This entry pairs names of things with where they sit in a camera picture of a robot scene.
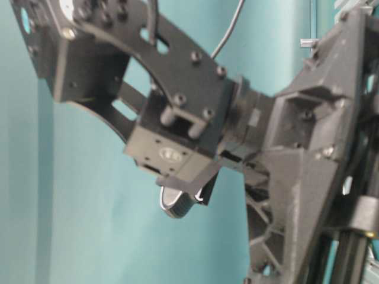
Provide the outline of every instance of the teal wall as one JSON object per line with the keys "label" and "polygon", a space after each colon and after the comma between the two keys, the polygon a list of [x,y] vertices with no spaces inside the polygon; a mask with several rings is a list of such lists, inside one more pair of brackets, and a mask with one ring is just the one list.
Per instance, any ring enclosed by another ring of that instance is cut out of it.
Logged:
{"label": "teal wall", "polygon": [[317,37],[323,37],[333,26],[337,10],[335,0],[317,0]]}
{"label": "teal wall", "polygon": [[[211,52],[237,5],[222,3],[161,0],[161,10]],[[0,282],[240,283],[249,261],[241,175],[222,170],[208,208],[168,218],[155,179],[122,154],[110,129],[73,105],[52,103],[8,1],[1,1],[0,16],[0,220],[6,228]],[[218,61],[231,76],[243,74],[253,88],[272,94],[300,70],[308,51],[299,40],[307,37],[308,1],[246,1]],[[126,79],[147,91],[140,70]]]}

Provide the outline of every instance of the metal rod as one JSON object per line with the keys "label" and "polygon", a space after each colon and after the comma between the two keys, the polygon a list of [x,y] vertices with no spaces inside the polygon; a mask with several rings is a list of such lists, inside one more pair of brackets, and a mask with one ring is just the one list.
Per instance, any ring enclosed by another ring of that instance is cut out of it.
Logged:
{"label": "metal rod", "polygon": [[227,40],[229,39],[230,35],[232,34],[233,30],[235,29],[235,26],[237,24],[237,20],[239,18],[239,15],[241,13],[241,10],[242,10],[242,7],[243,7],[243,4],[245,3],[245,0],[240,0],[239,3],[238,3],[238,6],[237,6],[237,9],[236,9],[236,12],[233,16],[233,19],[229,25],[229,28],[227,29],[226,31],[226,34],[224,35],[224,37],[222,38],[222,40],[220,41],[220,43],[218,44],[218,46],[216,47],[216,49],[213,51],[211,57],[213,59],[216,58],[216,56],[218,55],[218,53],[220,52],[220,50],[224,47],[224,45],[226,44]]}
{"label": "metal rod", "polygon": [[315,249],[311,263],[309,264],[309,271],[307,275],[306,284],[322,284],[329,259],[330,247],[332,239],[326,235],[320,237],[319,243]]}
{"label": "metal rod", "polygon": [[331,283],[360,284],[366,263],[369,239],[356,232],[342,232]]}
{"label": "metal rod", "polygon": [[159,8],[158,0],[147,1],[147,32],[149,33],[149,43],[156,45],[156,35],[158,33]]}

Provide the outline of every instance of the bolt head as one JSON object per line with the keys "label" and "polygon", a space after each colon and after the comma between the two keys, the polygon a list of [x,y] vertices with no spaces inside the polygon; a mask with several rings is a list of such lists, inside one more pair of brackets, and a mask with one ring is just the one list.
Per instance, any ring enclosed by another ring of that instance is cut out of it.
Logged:
{"label": "bolt head", "polygon": [[210,108],[204,108],[203,117],[206,120],[211,120],[214,117],[214,110]]}
{"label": "bolt head", "polygon": [[62,36],[68,40],[74,40],[76,37],[75,31],[71,28],[63,28]]}
{"label": "bolt head", "polygon": [[192,51],[191,60],[194,64],[199,64],[201,62],[203,55],[200,52]]}
{"label": "bolt head", "polygon": [[29,26],[32,33],[35,33],[38,29],[38,24],[34,19],[29,19]]}
{"label": "bolt head", "polygon": [[151,88],[152,88],[152,91],[158,91],[158,85],[155,84],[154,82],[152,82],[152,85],[151,85]]}
{"label": "bolt head", "polygon": [[324,155],[324,157],[326,158],[330,158],[332,156],[332,154],[334,153],[334,146],[329,146],[329,147],[326,147],[322,150],[322,155]]}
{"label": "bolt head", "polygon": [[178,107],[182,107],[187,102],[187,97],[183,95],[182,93],[178,93],[174,96],[174,103]]}
{"label": "bolt head", "polygon": [[224,79],[227,75],[226,68],[223,66],[218,66],[217,67],[217,75],[219,76],[219,78]]}
{"label": "bolt head", "polygon": [[37,48],[33,47],[33,46],[28,46],[28,52],[29,52],[29,55],[30,57],[36,57],[38,55],[38,50]]}

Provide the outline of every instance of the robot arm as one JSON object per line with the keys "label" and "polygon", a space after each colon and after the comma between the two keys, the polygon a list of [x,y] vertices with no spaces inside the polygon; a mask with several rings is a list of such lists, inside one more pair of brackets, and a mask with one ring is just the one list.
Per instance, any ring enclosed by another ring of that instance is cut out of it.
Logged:
{"label": "robot arm", "polygon": [[[359,10],[344,13],[292,84],[268,97],[244,78],[229,79],[161,15],[154,21],[156,38],[167,52],[159,51],[140,34],[151,14],[142,1],[12,5],[54,100],[77,104],[109,125],[125,142],[125,154],[158,177],[160,205],[170,216],[207,205],[221,167],[244,174],[253,283],[318,283],[310,262],[321,235],[379,231],[352,221],[362,211],[355,208],[367,202],[359,198],[364,186],[350,218],[330,218],[346,177],[356,174],[367,152],[359,139],[367,134],[362,123],[378,114],[379,20]],[[148,98],[122,80],[131,57],[152,77]],[[112,106],[116,99],[138,115],[135,121]],[[379,202],[369,202],[375,219]],[[264,275],[267,267],[270,275]]]}

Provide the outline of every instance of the hole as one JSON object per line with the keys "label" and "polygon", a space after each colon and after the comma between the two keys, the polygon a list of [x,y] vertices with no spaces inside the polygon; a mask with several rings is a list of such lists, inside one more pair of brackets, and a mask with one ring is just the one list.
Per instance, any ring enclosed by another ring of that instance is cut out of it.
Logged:
{"label": "hole", "polygon": [[313,112],[306,110],[300,114],[302,120],[311,120],[313,119]]}
{"label": "hole", "polygon": [[125,72],[124,81],[145,97],[149,96],[151,90],[149,72],[132,57],[130,58],[128,68]]}
{"label": "hole", "polygon": [[263,275],[265,276],[270,276],[271,275],[271,272],[272,272],[272,267],[271,265],[266,265],[266,267],[264,268],[263,270]]}
{"label": "hole", "polygon": [[[140,32],[141,38],[146,40],[147,42],[149,41],[149,33],[147,32],[147,29],[142,28]],[[162,41],[161,38],[157,38],[157,50],[160,54],[167,54],[169,51],[169,46],[165,42]]]}
{"label": "hole", "polygon": [[181,106],[187,101],[186,97],[182,93],[178,93],[174,97],[174,101],[177,105]]}
{"label": "hole", "polygon": [[143,167],[160,175],[160,170],[156,169],[155,167],[149,166],[148,164],[144,164]]}
{"label": "hole", "polygon": [[70,87],[71,89],[76,89],[76,88],[78,87],[78,84],[77,84],[76,82],[70,82],[70,83],[69,83],[69,87]]}
{"label": "hole", "polygon": [[119,112],[121,112],[129,120],[135,120],[137,118],[137,114],[134,111],[132,111],[126,104],[121,102],[119,99],[113,101],[112,106]]}
{"label": "hole", "polygon": [[231,154],[231,152],[226,151],[226,150],[221,153],[221,157],[227,158],[227,159],[232,160],[236,163],[239,163],[242,161],[242,159],[240,157],[237,157],[237,156]]}
{"label": "hole", "polygon": [[27,34],[31,33],[31,28],[29,24],[29,15],[25,8],[21,8],[21,20],[23,22],[24,31]]}

